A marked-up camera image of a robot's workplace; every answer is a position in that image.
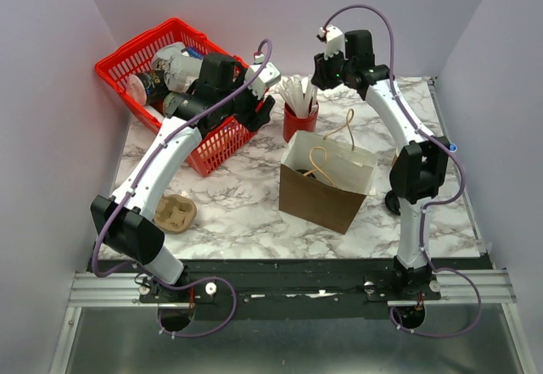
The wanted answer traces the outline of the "brown paper takeout bag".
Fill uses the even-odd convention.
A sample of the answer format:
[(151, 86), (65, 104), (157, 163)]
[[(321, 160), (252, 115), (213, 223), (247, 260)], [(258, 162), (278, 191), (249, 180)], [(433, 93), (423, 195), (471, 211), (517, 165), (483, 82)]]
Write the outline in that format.
[[(279, 175), (278, 209), (289, 215), (345, 234), (372, 190), (378, 167), (377, 155), (355, 145), (339, 142), (333, 135), (343, 129), (353, 137), (349, 109), (344, 124), (324, 135), (297, 131), (283, 155)], [(316, 179), (296, 170), (308, 170)]]

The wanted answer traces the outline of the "black plastic cup lid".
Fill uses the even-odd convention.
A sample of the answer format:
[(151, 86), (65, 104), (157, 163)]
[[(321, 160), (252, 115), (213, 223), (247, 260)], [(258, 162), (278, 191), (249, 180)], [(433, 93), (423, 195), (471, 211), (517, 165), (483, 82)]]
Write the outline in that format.
[(298, 173), (300, 173), (302, 176), (307, 176), (307, 177), (310, 177), (312, 179), (316, 179), (316, 176), (314, 173), (312, 172), (309, 172), (308, 170), (303, 170), (303, 169), (299, 169), (299, 170), (296, 170)]

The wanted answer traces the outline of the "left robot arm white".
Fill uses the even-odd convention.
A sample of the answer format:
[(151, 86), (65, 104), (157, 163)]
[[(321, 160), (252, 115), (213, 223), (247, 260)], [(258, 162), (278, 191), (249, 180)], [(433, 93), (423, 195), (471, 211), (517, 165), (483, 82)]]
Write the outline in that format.
[(165, 189), (182, 162), (203, 139), (233, 117), (245, 129), (258, 131), (270, 119), (274, 100), (267, 90), (281, 74), (269, 51), (258, 50), (254, 62), (243, 66), (234, 57), (208, 53), (201, 59), (186, 52), (167, 58), (158, 53), (159, 98), (164, 120), (151, 147), (128, 178), (108, 197), (98, 195), (91, 204), (92, 221), (98, 234), (92, 253), (92, 271), (98, 253), (106, 244), (140, 265), (159, 283), (159, 291), (171, 302), (182, 300), (188, 281), (184, 264), (165, 246), (165, 234), (153, 218)]

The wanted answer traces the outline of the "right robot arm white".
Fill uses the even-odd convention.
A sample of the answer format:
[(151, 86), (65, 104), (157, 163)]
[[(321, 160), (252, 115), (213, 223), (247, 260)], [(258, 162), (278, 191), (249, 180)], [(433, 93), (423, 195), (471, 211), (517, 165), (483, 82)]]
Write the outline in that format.
[(372, 35), (367, 30), (343, 33), (330, 25), (317, 33), (325, 48), (314, 58), (311, 79), (321, 90), (345, 85), (378, 114), (393, 137), (396, 161), (389, 173), (391, 192), (400, 207), (400, 246), (383, 290), (397, 299), (424, 291), (432, 280), (428, 229), (430, 201), (445, 181), (449, 141), (416, 118), (395, 82), (391, 67), (376, 64)]

